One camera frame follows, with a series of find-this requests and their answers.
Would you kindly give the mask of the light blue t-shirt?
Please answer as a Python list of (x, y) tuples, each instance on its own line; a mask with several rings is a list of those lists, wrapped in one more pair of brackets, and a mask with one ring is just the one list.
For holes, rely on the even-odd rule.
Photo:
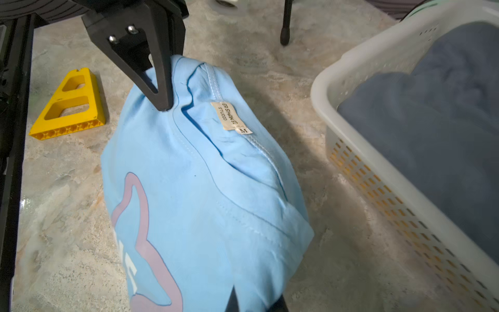
[(172, 58), (174, 104), (138, 87), (101, 155), (132, 311), (267, 311), (314, 232), (294, 169), (230, 76)]

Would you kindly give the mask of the grey t-shirt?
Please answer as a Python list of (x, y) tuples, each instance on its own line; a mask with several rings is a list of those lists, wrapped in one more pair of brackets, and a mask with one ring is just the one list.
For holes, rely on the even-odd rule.
[(498, 259), (498, 27), (460, 25), (410, 74), (373, 75), (338, 113)]

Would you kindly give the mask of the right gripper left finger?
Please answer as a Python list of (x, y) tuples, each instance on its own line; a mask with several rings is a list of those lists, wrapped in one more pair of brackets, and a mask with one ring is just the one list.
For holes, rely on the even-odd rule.
[(235, 288), (232, 288), (225, 312), (239, 312), (239, 302)]

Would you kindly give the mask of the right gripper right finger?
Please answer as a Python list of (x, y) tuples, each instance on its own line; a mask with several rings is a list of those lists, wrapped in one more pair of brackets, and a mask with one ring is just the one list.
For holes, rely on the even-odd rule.
[(272, 304), (271, 307), (269, 307), (267, 312), (288, 312), (288, 307), (284, 296), (281, 295), (279, 299), (274, 304)]

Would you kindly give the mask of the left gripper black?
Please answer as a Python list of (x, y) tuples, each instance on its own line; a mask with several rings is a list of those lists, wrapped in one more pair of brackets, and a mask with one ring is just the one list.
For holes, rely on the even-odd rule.
[(135, 83), (158, 111), (170, 110), (174, 104), (170, 57), (184, 51), (183, 19), (189, 16), (186, 2), (74, 0), (74, 3), (89, 10), (82, 20), (92, 43)]

